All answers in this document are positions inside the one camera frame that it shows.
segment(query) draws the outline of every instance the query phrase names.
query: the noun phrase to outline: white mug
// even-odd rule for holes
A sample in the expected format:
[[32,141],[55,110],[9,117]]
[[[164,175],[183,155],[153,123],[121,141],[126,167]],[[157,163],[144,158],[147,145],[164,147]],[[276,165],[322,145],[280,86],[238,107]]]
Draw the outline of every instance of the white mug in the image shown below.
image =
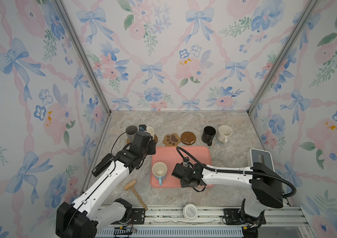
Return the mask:
[[229,126],[220,126],[216,134],[216,139],[222,144],[228,143],[228,138],[232,136],[233,131]]
[[152,139],[154,140],[154,135],[155,135],[154,128],[152,128],[151,126],[147,126],[146,131],[150,133],[150,135],[152,136]]
[[155,163],[152,166],[152,175],[159,181],[159,185],[162,186],[162,181],[167,177],[167,165],[163,162]]

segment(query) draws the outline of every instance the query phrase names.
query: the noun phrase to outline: marble countertop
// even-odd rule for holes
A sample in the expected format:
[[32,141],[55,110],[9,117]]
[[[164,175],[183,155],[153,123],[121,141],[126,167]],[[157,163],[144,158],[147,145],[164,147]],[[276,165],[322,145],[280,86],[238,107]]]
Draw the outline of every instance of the marble countertop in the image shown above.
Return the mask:
[[[127,126],[152,126],[158,137],[157,146],[165,146],[163,137],[166,134],[176,133],[179,136],[185,131],[196,135],[193,146],[204,146],[199,140],[205,126],[213,126],[216,130],[221,125],[230,126],[233,135],[228,144],[217,145],[213,142],[208,147],[211,153],[212,164],[217,167],[239,168],[247,166],[246,154],[251,148],[263,149],[260,139],[246,112],[113,112],[102,154],[97,163],[106,154],[110,153],[117,137],[123,133]],[[114,146],[113,153],[121,150],[126,144],[127,136],[122,135]],[[154,188],[150,184],[151,155],[145,159],[139,170],[134,170],[124,179],[105,200],[104,204],[111,204],[117,198],[123,198],[133,205],[141,206],[133,191],[125,191],[123,187],[132,179],[137,181],[135,190],[148,207],[149,205],[176,205],[184,206],[192,203],[197,206],[240,206],[244,198],[250,197],[253,192],[245,188],[214,185],[207,187],[204,192],[198,193],[192,188]],[[91,175],[89,185],[96,179]]]

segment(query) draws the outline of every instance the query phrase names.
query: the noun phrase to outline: floral wallpaper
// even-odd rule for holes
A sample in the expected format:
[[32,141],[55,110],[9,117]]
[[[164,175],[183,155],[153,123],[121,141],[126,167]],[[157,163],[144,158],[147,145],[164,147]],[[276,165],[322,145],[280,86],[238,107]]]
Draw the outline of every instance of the floral wallpaper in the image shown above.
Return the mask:
[[337,0],[319,3],[251,118],[297,187],[291,202],[318,238],[337,238]]
[[48,0],[0,0],[0,238],[55,233],[106,113]]
[[64,0],[112,110],[246,110],[306,3]]

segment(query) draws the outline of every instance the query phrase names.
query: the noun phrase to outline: wooden mallet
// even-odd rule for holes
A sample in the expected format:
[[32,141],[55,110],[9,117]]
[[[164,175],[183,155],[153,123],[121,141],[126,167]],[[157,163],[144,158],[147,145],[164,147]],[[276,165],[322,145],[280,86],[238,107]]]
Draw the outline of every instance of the wooden mallet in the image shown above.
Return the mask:
[[125,187],[123,187],[126,191],[131,188],[135,194],[135,196],[137,196],[139,202],[142,204],[143,208],[145,210],[147,210],[146,205],[143,203],[141,197],[138,195],[138,193],[135,191],[135,189],[133,188],[133,185],[135,185],[137,183],[137,181],[135,179],[133,179],[130,183],[126,184]]

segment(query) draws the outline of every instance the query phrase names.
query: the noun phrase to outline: white mug with blue handle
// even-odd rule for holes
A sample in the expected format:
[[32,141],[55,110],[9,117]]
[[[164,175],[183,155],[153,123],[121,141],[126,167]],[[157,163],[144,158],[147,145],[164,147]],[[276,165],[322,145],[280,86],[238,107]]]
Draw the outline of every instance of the white mug with blue handle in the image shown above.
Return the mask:
[[158,162],[152,166],[152,174],[159,180],[159,185],[162,186],[162,181],[167,177],[167,166],[163,162]]

